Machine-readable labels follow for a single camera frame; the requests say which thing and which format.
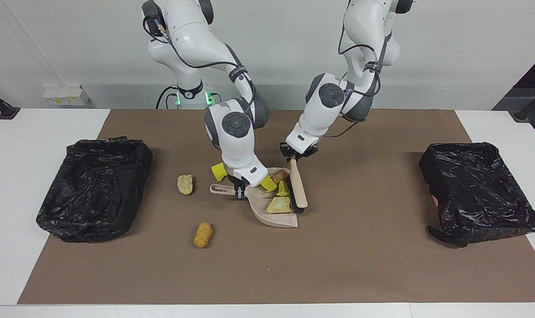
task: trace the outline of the electrical outlet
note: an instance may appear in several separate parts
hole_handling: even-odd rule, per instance
[[[43,99],[49,105],[57,106],[85,106],[89,102],[89,96],[79,86],[45,87]]]

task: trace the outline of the black stand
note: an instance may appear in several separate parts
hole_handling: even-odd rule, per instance
[[[535,98],[530,102],[528,105],[526,105],[525,108],[515,111],[514,113],[511,113],[511,116],[516,122],[519,123],[528,123],[528,113],[535,110]]]
[[[19,107],[12,107],[9,103],[0,99],[0,119],[13,119],[19,110]]]

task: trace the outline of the white wall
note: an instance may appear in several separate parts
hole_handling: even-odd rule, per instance
[[[0,0],[0,96],[47,107],[44,84],[82,84],[96,107],[153,107],[172,73],[146,52],[144,0]],[[342,75],[346,0],[212,0],[229,43],[272,108],[299,109],[312,78]],[[375,107],[491,109],[535,62],[535,0],[419,0],[394,28],[401,58]],[[225,74],[203,71],[224,98]]]

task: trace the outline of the food scrap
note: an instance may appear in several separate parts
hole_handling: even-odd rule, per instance
[[[291,213],[291,199],[289,197],[274,197],[267,207],[267,213],[282,214]]]
[[[276,195],[278,197],[289,197],[291,195],[291,191],[289,191],[286,182],[279,183],[279,192],[277,192]]]
[[[271,180],[278,185],[281,181],[285,181],[289,178],[289,173],[287,171],[281,170],[278,173],[271,176]]]
[[[193,176],[192,175],[180,175],[177,178],[177,188],[180,193],[184,195],[190,195],[193,191]]]
[[[201,223],[198,225],[193,242],[198,248],[205,248],[209,245],[211,235],[212,225],[210,225],[210,223]]]

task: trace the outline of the black cable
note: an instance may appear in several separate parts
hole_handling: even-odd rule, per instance
[[[222,96],[219,93],[210,93],[210,96],[218,96],[218,98],[220,98],[220,102],[222,102]]]
[[[156,40],[157,42],[161,42],[161,43],[167,44],[168,42],[164,42],[164,41],[156,38],[148,29],[146,29],[146,22],[148,22],[149,19],[151,19],[151,17],[150,16],[146,16],[146,18],[144,18],[144,20],[142,21],[142,28],[144,28],[144,31],[146,31],[146,33],[149,34],[152,38],[154,38],[154,40]]]
[[[167,96],[165,97],[165,108],[166,108],[166,109],[169,109],[169,103],[168,103],[168,101],[169,101],[169,98],[170,98],[171,96],[175,96],[175,97],[177,97],[177,94],[171,93],[171,94],[169,94],[169,95],[167,95]]]
[[[348,7],[350,6],[350,4],[352,3],[352,0],[349,0],[348,1],[348,6],[346,6],[346,12],[348,12]],[[374,57],[377,59],[375,62],[379,63],[379,59],[375,53],[375,49],[372,48],[371,46],[369,45],[365,45],[365,44],[357,44],[357,45],[354,45],[350,48],[347,48],[345,51],[343,52],[340,52],[340,48],[342,47],[342,40],[344,40],[344,31],[346,30],[346,27],[344,26],[344,20],[342,20],[342,33],[340,34],[340,42],[338,42],[338,54],[340,55],[344,55],[346,52],[350,51],[350,50],[353,50],[355,48],[368,48],[370,49],[373,53],[374,53]],[[342,77],[342,79],[344,79],[344,77],[346,77],[346,74],[348,74],[348,72],[346,72],[344,74],[344,76]],[[375,77],[377,78],[377,82],[378,82],[378,89],[377,91],[375,91],[374,93],[372,94],[368,94],[368,93],[362,93],[360,91],[356,91],[356,90],[352,90],[352,92],[354,93],[358,93],[358,94],[361,94],[365,97],[372,97],[372,96],[375,96],[379,93],[379,91],[381,90],[381,79],[379,78],[379,71],[375,70]]]
[[[179,88],[176,87],[176,86],[168,86],[166,89],[164,89],[162,91],[162,93],[159,95],[158,102],[156,103],[156,109],[159,108],[159,103],[161,102],[161,99],[163,98],[163,95],[165,95],[165,93],[170,89],[179,89]]]
[[[238,67],[237,64],[232,63],[232,62],[213,62],[213,63],[209,63],[209,64],[205,64],[205,65],[198,65],[198,66],[189,64],[187,61],[183,60],[183,58],[181,57],[181,55],[179,54],[179,52],[175,48],[175,45],[173,45],[173,40],[172,39],[169,39],[167,42],[163,42],[160,39],[156,38],[149,30],[146,29],[146,22],[149,19],[151,19],[151,17],[146,17],[146,18],[144,18],[144,20],[142,22],[142,27],[144,27],[144,30],[146,31],[146,33],[149,34],[152,38],[154,38],[158,42],[169,43],[171,45],[171,47],[173,48],[173,50],[175,51],[175,54],[177,55],[177,57],[179,57],[179,60],[181,60],[181,62],[183,62],[183,64],[187,65],[188,67],[190,67],[190,68],[206,68],[206,67],[222,65],[222,64],[227,64],[227,65],[231,65],[233,67]],[[245,78],[247,80],[247,83],[251,87],[252,95],[251,95],[251,101],[248,103],[248,107],[244,112],[248,111],[251,108],[251,103],[255,100],[255,96],[256,96],[255,87],[254,87],[253,83],[247,78],[247,76],[245,76]]]
[[[373,94],[368,94],[368,93],[362,93],[360,91],[356,91],[355,89],[352,89],[351,91],[354,92],[354,93],[358,93],[358,94],[361,94],[361,95],[364,95],[365,97],[373,97],[377,94],[379,94],[379,91],[381,90],[381,78],[379,77],[379,72],[375,72],[375,78],[377,80],[377,90],[373,93]]]
[[[338,137],[340,137],[340,136],[344,135],[344,133],[347,133],[347,132],[348,132],[348,130],[352,129],[352,128],[353,128],[353,127],[354,127],[355,125],[357,125],[357,124],[359,124],[359,123],[361,123],[361,121],[357,121],[357,122],[355,122],[355,123],[351,124],[351,125],[350,125],[350,127],[346,128],[346,130],[342,131],[342,132],[341,132],[341,133],[339,133],[338,135],[324,135],[324,137],[329,137],[329,138],[338,138]]]

